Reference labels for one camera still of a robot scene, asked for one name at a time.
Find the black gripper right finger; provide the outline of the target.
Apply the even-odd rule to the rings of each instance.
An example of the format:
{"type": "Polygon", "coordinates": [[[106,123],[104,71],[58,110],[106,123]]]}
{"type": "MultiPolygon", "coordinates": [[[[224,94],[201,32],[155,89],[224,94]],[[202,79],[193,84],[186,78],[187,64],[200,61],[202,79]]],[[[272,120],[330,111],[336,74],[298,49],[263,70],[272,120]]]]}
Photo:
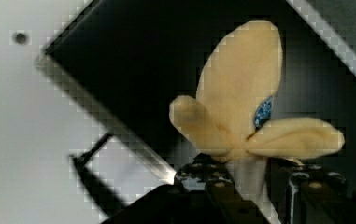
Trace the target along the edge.
{"type": "Polygon", "coordinates": [[[356,224],[356,190],[348,180],[319,164],[270,159],[268,196],[281,224],[356,224]]]}

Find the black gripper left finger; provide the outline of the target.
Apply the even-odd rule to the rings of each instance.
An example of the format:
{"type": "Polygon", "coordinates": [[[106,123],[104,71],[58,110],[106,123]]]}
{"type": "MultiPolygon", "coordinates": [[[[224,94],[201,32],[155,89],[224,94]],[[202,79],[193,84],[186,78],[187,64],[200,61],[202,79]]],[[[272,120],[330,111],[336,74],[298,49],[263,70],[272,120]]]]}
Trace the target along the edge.
{"type": "Polygon", "coordinates": [[[199,154],[161,185],[101,224],[271,224],[238,193],[224,164],[199,154]]]}

